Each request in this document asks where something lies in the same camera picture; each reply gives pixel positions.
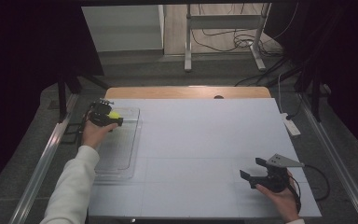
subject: wooden floor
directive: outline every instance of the wooden floor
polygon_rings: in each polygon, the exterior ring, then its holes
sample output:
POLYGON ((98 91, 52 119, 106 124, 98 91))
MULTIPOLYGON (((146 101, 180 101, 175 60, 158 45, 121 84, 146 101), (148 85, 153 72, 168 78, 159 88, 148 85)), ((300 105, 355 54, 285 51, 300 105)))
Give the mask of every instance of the wooden floor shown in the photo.
MULTIPOLYGON (((191 5, 192 15, 259 15, 263 4, 201 4, 191 5)), ((166 55, 183 55, 185 53, 186 42, 186 5, 167 5, 164 31, 164 53, 166 55)), ((242 35, 241 38, 251 37, 245 35, 255 35, 255 30, 237 31, 234 30, 194 30, 194 37, 191 36, 192 53, 216 53, 216 52, 244 52, 249 51, 245 43, 245 48, 235 48, 234 35, 242 35), (212 35, 223 32, 227 34, 212 35)), ((269 36, 262 34, 265 49, 281 49, 278 43, 269 36)))

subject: hand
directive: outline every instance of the hand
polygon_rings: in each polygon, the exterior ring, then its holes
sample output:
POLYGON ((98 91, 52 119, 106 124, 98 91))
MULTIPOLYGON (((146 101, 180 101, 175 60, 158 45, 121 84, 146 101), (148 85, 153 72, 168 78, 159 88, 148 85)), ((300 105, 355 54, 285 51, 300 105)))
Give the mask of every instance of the hand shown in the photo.
POLYGON ((103 141, 106 134, 116 127, 116 123, 100 127, 87 120, 83 131, 83 146, 89 146, 95 149, 103 141))
MULTIPOLYGON (((290 178, 290 185, 292 185, 293 189, 296 189, 292 178, 290 178)), ((272 200, 284 222, 291 222, 299 219, 295 196, 288 188, 284 189, 282 192, 274 193, 259 184, 255 187, 272 200)))

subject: power strip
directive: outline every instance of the power strip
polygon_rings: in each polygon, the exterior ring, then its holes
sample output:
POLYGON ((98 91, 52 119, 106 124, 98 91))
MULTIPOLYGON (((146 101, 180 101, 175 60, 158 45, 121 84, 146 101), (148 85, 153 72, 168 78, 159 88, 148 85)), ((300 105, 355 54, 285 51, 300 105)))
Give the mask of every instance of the power strip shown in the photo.
POLYGON ((297 128, 297 126, 293 123, 293 121, 290 119, 286 119, 287 113, 281 113, 281 116, 282 116, 284 126, 286 126, 287 132, 289 132, 290 136, 292 136, 292 137, 300 136, 301 132, 297 128))

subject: white sweater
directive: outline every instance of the white sweater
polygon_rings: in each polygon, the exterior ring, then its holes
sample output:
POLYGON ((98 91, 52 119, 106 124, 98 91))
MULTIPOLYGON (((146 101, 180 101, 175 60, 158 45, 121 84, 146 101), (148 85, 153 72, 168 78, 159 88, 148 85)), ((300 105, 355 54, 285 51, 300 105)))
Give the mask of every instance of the white sweater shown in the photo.
MULTIPOLYGON (((74 159, 63 168, 56 189, 48 201, 42 224, 83 224, 86 220, 95 166, 100 156, 92 147, 79 148, 74 159)), ((287 224, 304 224, 299 219, 287 224)))

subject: yellow object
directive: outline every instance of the yellow object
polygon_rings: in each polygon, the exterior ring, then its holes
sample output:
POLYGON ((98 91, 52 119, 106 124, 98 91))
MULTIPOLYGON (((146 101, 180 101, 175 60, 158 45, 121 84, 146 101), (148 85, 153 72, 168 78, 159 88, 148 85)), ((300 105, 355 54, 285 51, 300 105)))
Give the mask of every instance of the yellow object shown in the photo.
POLYGON ((120 118, 120 115, 118 114, 118 112, 110 111, 108 117, 109 117, 110 119, 118 119, 118 118, 120 118))

